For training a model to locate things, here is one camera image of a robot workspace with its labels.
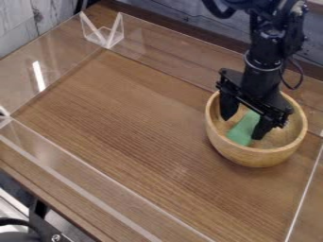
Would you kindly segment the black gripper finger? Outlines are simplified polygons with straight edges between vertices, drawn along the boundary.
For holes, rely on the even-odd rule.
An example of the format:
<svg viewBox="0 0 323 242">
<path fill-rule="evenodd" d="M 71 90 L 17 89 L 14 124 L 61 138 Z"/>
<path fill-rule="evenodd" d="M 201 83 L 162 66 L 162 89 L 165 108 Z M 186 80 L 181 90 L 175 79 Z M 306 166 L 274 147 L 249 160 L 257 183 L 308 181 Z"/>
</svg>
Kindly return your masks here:
<svg viewBox="0 0 323 242">
<path fill-rule="evenodd" d="M 262 116 L 260 123 L 257 124 L 256 129 L 253 131 L 252 138 L 254 140 L 262 140 L 273 128 L 274 128 L 273 119 L 269 116 Z"/>
<path fill-rule="evenodd" d="M 240 101 L 237 100 L 237 98 L 225 93 L 221 92 L 220 93 L 220 112 L 221 112 L 221 116 L 222 119 L 225 121 L 228 121 L 238 112 L 240 109 Z"/>
</svg>

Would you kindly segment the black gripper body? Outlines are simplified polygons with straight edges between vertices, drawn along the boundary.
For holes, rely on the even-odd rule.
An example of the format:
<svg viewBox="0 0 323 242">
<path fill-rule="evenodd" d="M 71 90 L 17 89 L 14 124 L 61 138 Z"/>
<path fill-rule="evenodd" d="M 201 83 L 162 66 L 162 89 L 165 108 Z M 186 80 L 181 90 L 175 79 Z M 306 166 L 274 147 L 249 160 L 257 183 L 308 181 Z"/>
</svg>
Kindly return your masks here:
<svg viewBox="0 0 323 242">
<path fill-rule="evenodd" d="M 274 121 L 274 128 L 282 128 L 294 113 L 290 102 L 281 94 L 282 71 L 285 59 L 264 61 L 245 56 L 242 72 L 220 69 L 220 92 L 233 95 L 260 116 L 269 116 Z"/>
</svg>

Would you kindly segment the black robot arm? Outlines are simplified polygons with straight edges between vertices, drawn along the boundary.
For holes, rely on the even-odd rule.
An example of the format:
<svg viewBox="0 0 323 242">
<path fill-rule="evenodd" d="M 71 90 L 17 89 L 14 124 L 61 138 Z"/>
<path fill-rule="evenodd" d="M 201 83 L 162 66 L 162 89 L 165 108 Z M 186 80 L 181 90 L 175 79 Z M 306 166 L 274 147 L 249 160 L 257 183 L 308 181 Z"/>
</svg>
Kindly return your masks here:
<svg viewBox="0 0 323 242">
<path fill-rule="evenodd" d="M 220 70 L 220 113 L 230 120 L 240 106 L 260 115 L 252 138 L 261 140 L 276 128 L 282 128 L 294 108 L 281 87 L 288 84 L 288 64 L 304 48 L 308 36 L 304 26 L 308 0 L 202 0 L 205 7 L 221 19 L 244 10 L 250 16 L 252 45 L 244 55 L 245 69 Z"/>
</svg>

